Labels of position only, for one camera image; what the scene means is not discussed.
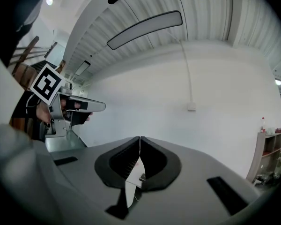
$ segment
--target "black slot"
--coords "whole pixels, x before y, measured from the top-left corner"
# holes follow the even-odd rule
[[[230,215],[238,213],[248,205],[221,177],[207,179],[207,182]]]
[[[66,158],[54,160],[54,163],[55,163],[56,166],[59,166],[59,165],[71,163],[71,162],[74,162],[74,161],[77,161],[77,160],[78,159],[75,158],[75,157],[66,157]]]

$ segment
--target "wooden shelf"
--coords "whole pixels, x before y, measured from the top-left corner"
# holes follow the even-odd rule
[[[278,148],[278,149],[275,149],[275,150],[272,151],[272,152],[263,152],[263,153],[262,153],[262,157],[264,158],[264,157],[270,156],[271,154],[273,154],[273,153],[275,153],[275,152],[277,152],[277,151],[280,151],[280,150],[281,150],[281,149]]]
[[[281,134],[281,133],[275,133],[275,134],[273,134],[273,135],[266,135],[266,138],[275,137],[275,136],[280,135],[280,134]]]

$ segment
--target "ceiling lamp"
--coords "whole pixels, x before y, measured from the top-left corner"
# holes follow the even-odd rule
[[[76,70],[75,74],[80,76],[86,69],[88,69],[90,66],[90,63],[88,61],[84,61],[80,67]]]
[[[46,3],[51,6],[53,4],[53,0],[46,0]]]
[[[115,50],[122,45],[143,35],[169,27],[180,26],[182,25],[182,23],[182,16],[179,11],[162,13],[140,21],[125,29],[124,31],[114,36],[111,40],[109,40],[107,42],[107,45],[112,50]]]
[[[275,81],[276,81],[276,84],[277,84],[278,86],[280,86],[280,85],[281,85],[281,80],[279,80],[279,79],[275,79]]]

